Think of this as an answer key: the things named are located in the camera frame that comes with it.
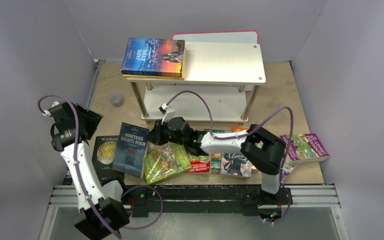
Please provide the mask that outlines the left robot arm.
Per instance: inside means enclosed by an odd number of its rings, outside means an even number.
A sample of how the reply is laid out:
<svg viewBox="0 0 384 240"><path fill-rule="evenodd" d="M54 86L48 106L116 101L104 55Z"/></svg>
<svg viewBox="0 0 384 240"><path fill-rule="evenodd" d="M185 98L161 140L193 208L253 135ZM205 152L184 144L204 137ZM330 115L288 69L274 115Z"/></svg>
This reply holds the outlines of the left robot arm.
<svg viewBox="0 0 384 240"><path fill-rule="evenodd" d="M118 180L101 185L88 143L103 116L78 104L58 101L47 114L54 120L51 145L66 163L76 190L74 227L90 240L103 240L109 235L121 239L120 228L130 222L123 206L129 191Z"/></svg>

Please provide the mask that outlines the purple Treehouse book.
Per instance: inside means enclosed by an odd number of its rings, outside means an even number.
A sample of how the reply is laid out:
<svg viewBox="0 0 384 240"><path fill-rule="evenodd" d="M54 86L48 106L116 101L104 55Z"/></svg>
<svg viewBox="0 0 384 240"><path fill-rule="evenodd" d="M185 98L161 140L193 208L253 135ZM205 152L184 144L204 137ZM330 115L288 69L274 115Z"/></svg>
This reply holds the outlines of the purple Treehouse book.
<svg viewBox="0 0 384 240"><path fill-rule="evenodd" d="M286 163L300 164L327 160L330 154L315 133L303 133L292 136Z"/></svg>

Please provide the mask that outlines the Nineteen Eighty-Four blue book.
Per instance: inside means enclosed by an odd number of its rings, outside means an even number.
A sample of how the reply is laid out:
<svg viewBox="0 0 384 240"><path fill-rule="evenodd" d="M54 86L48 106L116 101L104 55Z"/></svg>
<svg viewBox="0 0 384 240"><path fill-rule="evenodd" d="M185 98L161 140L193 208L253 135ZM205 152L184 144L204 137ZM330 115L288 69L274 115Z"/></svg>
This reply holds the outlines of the Nineteen Eighty-Four blue book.
<svg viewBox="0 0 384 240"><path fill-rule="evenodd" d="M146 135L149 129L123 122L115 148L112 169L116 172L142 178L144 159L149 142Z"/></svg>

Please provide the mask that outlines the yellow book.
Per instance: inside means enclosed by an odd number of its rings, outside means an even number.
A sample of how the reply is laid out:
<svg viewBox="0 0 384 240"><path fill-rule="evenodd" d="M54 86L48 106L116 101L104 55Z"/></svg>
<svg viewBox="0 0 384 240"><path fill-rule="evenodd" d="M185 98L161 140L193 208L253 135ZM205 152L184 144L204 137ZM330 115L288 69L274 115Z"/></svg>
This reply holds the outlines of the yellow book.
<svg viewBox="0 0 384 240"><path fill-rule="evenodd" d="M182 79L183 56L181 51L159 53L146 48L128 50L121 65L121 73L133 77Z"/></svg>

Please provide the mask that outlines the Jane Eyre book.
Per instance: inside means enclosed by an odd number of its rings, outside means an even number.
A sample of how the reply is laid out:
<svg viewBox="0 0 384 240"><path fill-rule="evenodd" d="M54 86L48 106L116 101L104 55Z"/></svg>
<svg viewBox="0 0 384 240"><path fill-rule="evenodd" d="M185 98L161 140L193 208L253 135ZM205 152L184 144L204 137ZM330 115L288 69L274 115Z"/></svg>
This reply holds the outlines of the Jane Eyre book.
<svg viewBox="0 0 384 240"><path fill-rule="evenodd" d="M130 37L120 70L127 77L182 80L186 52L184 40Z"/></svg>

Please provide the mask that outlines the green 65-Storey Treehouse book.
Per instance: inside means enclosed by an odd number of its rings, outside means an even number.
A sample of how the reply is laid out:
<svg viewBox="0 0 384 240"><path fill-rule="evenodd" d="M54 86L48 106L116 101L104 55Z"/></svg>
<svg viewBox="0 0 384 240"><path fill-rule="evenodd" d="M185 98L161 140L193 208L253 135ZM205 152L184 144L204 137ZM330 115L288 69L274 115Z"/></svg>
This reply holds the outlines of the green 65-Storey Treehouse book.
<svg viewBox="0 0 384 240"><path fill-rule="evenodd" d="M191 167L187 151L179 144L154 150L144 158L144 175L148 185L184 173Z"/></svg>

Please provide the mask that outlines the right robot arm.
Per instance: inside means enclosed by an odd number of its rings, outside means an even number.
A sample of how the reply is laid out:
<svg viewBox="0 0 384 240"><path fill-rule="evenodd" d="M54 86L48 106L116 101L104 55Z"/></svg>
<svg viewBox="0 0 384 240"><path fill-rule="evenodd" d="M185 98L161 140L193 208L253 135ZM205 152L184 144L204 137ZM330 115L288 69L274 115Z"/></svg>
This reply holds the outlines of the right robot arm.
<svg viewBox="0 0 384 240"><path fill-rule="evenodd" d="M162 146L178 144L194 156L215 153L242 154L261 172L260 196L268 204L280 198L282 174L291 140L274 135L260 124L252 124L240 132L214 133L196 130L182 117L164 122L158 120L145 137L150 143Z"/></svg>

